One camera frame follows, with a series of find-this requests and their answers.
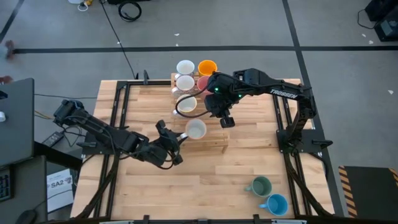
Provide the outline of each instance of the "wooden table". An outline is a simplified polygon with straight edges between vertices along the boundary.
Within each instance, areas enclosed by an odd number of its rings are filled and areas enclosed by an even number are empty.
[[[286,79],[299,83],[299,79]],[[109,123],[116,89],[116,80],[102,81],[94,116]],[[170,86],[132,86],[127,109],[126,125],[130,130],[158,137],[155,123],[163,119],[170,124]],[[297,105],[289,100],[292,115]],[[119,123],[121,109],[116,124]],[[224,154],[195,154],[182,148],[184,162],[170,170],[161,170],[150,163],[125,159],[119,163],[113,203],[113,220],[150,219],[248,219],[275,218],[257,208],[263,198],[245,192],[257,175],[272,182],[272,193],[286,196],[289,211],[284,218],[293,218],[289,185],[282,154],[278,150],[275,131],[277,123],[270,95],[246,96],[231,110],[236,126],[228,129],[230,140]],[[329,212],[333,213],[322,162],[301,155],[308,188]],[[84,164],[73,204],[72,217],[79,214],[98,188],[103,156],[97,155]],[[304,214],[299,188],[300,213]],[[100,215],[105,214],[108,193],[105,192]]]

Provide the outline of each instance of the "white paper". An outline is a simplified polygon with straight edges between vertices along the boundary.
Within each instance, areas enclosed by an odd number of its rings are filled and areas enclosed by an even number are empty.
[[[48,212],[73,203],[72,184],[73,179],[69,169],[47,176],[47,198],[68,190],[47,200]]]

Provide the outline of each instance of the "white mug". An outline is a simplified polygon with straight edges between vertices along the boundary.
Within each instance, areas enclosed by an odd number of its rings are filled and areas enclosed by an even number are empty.
[[[199,140],[206,135],[207,128],[206,124],[201,119],[192,119],[188,121],[185,126],[185,132],[180,135],[180,137]]]
[[[177,102],[180,101],[182,98],[189,96],[189,94],[185,94],[180,96],[177,99]],[[181,101],[181,103],[178,104],[178,111],[182,112],[182,113],[189,113],[191,111],[193,111],[196,107],[197,107],[197,99],[193,96],[193,97],[189,97],[183,101]],[[176,110],[173,110],[173,115],[177,115],[180,116]]]
[[[175,86],[172,88],[172,94],[174,96],[180,96],[182,94],[192,94],[194,92],[195,80],[189,75],[176,74]]]
[[[190,60],[182,60],[177,64],[177,72],[181,75],[189,75],[191,77],[195,74],[195,64]]]

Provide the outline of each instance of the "pink mug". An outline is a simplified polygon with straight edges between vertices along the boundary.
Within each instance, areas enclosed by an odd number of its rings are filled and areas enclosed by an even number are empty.
[[[207,86],[207,81],[209,80],[209,78],[210,76],[202,76],[198,79],[197,86],[199,91],[202,91],[202,89],[204,89]],[[210,94],[212,93],[210,93],[208,90],[205,90],[203,93],[200,93],[200,98],[204,100],[205,97]]]

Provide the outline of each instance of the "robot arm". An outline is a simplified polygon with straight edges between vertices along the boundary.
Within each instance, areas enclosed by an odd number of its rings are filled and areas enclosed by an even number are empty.
[[[164,162],[173,162],[178,165],[182,162],[179,154],[180,144],[177,137],[181,133],[174,133],[165,127],[163,120],[158,121],[156,128],[159,138],[149,142],[148,137],[137,132],[130,132],[125,129],[116,129],[100,121],[84,110],[81,102],[75,100],[63,100],[61,106],[54,113],[54,123],[63,126],[78,125],[105,146],[113,148],[116,153],[123,152],[140,161],[147,161],[160,167]]]
[[[312,119],[317,110],[310,87],[286,83],[269,77],[265,72],[250,68],[240,70],[229,76],[215,72],[208,80],[207,90],[214,93],[205,98],[206,109],[211,116],[221,118],[223,128],[234,126],[233,118],[229,117],[229,109],[245,95],[261,95],[268,93],[297,101],[297,114],[292,124],[287,127],[286,141],[296,145],[301,139],[301,130],[308,119]]]

